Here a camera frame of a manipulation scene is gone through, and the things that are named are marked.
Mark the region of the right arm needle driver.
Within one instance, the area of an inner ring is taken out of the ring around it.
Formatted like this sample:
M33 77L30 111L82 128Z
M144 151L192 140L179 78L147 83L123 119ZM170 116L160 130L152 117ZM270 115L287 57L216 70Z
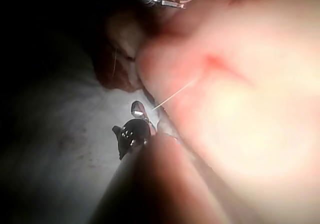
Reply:
M112 131L117 139L120 160L133 148L145 145L149 138L157 132L151 122L137 118L127 121L122 127L114 125Z

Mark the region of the right arm needle driver jaw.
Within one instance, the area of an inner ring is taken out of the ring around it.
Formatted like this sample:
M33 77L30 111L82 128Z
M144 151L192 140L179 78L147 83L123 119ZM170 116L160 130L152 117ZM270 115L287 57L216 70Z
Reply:
M134 101L131 104L131 114L136 119L142 119L142 120L145 120L146 122L150 122L150 119L148 117L148 114L145 110L144 105L138 100Z

